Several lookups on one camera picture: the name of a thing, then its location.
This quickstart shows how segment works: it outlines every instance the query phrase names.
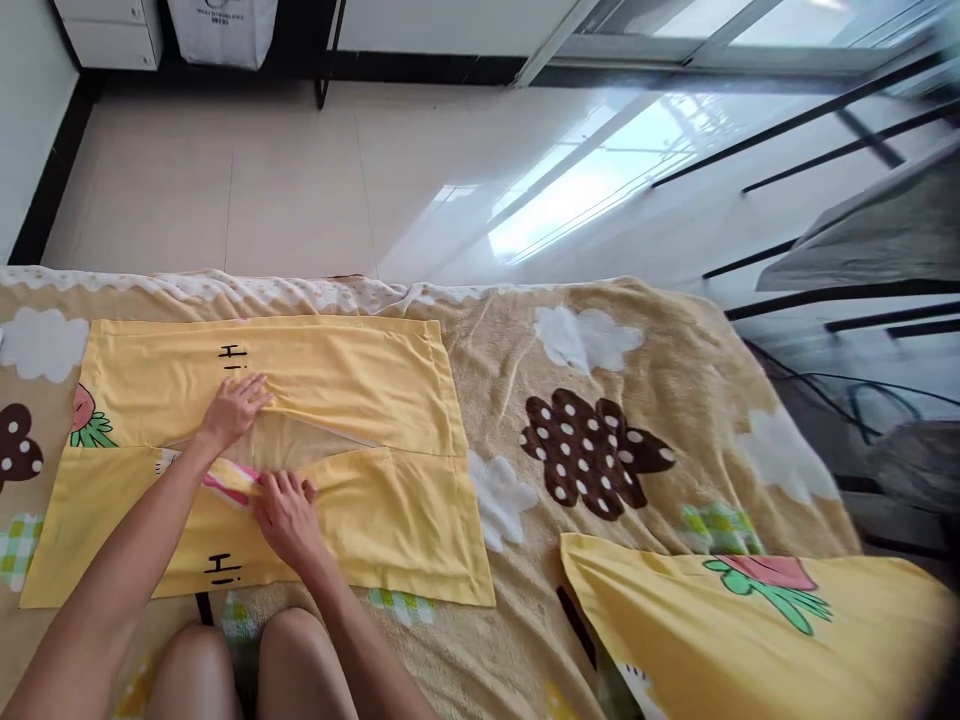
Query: yellow pillowcase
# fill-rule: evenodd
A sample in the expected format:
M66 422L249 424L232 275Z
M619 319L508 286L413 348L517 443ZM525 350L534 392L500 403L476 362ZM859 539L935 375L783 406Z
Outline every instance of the yellow pillowcase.
M175 456L161 446L196 431L223 377L257 371L277 395L268 410L304 422L265 423L242 463L215 463L155 597L296 579L246 501L259 488L244 466L279 469L291 438L270 430L282 427L303 447L323 428L362 448L326 457L316 442L319 461L299 468L319 489L318 521L349 582L494 605L439 324L309 316L93 323L21 606L62 605Z
M953 595L899 559L667 557L574 534L561 557L648 720L912 717L954 637Z

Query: finger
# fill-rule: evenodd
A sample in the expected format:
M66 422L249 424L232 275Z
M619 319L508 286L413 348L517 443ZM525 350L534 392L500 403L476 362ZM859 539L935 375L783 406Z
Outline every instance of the finger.
M251 403L251 406L253 407L253 412L254 412L254 414L256 414L256 413L260 412L261 410L263 410L263 409L264 409L267 405L269 405L270 402L271 402L274 398L276 398L276 397L277 397L277 396L274 395L273 393L264 393L264 394L261 395L260 397L256 398L256 399Z
M317 499L317 488L314 487L313 483L309 480L304 480L303 485L303 497L306 498L308 505L313 505L313 501Z
M240 381L239 385L237 385L236 394L240 397L244 397L250 391L250 388L254 387L257 383L263 382L263 379L264 376L262 373L248 375Z
M306 495L303 494L303 478L300 477L300 473L298 472L290 473L290 487L300 497L306 497Z
M257 519L257 524L260 525L260 529L263 532L266 532L273 527L273 521L270 520L270 514L263 506L263 503L261 503L259 500L253 504L253 516Z
M287 473L286 470L281 470L280 472L277 473L277 475L279 476L279 480L277 481L277 484L280 486L281 492L283 492L284 494L296 492L293 489L293 482L290 480L290 475L289 473Z
M254 397L260 394L260 391L263 390L266 384L267 376L263 373L260 373L253 379L253 382L243 389L243 391L240 393L240 397L242 397L244 400L252 400Z
M273 510L273 503L278 497L280 497L280 482L277 479L277 474L267 473L263 477L263 486L267 490L265 493L265 499L269 505L269 509Z

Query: white bag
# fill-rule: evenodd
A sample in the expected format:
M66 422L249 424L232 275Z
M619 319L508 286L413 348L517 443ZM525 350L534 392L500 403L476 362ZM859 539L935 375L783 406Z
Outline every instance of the white bag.
M273 40L277 0L169 0L189 63L258 70Z

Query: hand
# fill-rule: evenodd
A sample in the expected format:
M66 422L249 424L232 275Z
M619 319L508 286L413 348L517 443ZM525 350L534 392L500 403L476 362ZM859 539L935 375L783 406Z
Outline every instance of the hand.
M294 472L264 475L261 481L264 492L253 514L273 551L301 577L311 564L331 562L313 511L317 489Z
M203 416L198 440L212 446L219 455L243 437L257 413L273 400L273 393L263 392L266 381L262 373L239 382L233 378L224 380Z

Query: white cabinet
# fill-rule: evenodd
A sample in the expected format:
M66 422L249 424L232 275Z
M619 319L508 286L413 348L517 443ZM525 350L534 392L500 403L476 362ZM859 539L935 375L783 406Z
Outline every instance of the white cabinet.
M64 20L145 25L140 0L56 0Z
M64 25L80 64L113 70L156 70L157 58L145 25L67 20Z
M55 0L85 68L155 71L163 54L158 0Z

